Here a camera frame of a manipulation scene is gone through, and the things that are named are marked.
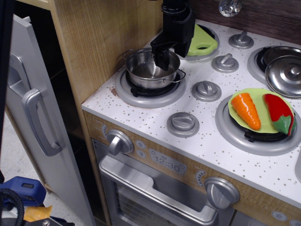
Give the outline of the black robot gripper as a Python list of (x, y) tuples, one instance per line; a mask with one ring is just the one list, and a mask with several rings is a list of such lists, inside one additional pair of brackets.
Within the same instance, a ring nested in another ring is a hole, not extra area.
[(181, 57), (188, 54), (194, 35), (195, 11), (188, 0), (165, 0), (161, 10), (163, 32), (150, 45), (156, 66), (167, 71), (170, 48), (174, 47), (174, 52)]

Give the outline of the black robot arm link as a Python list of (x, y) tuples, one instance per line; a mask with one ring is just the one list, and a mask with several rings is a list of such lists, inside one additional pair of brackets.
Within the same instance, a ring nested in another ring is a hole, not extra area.
[(14, 0), (0, 1), (0, 144), (2, 144)]

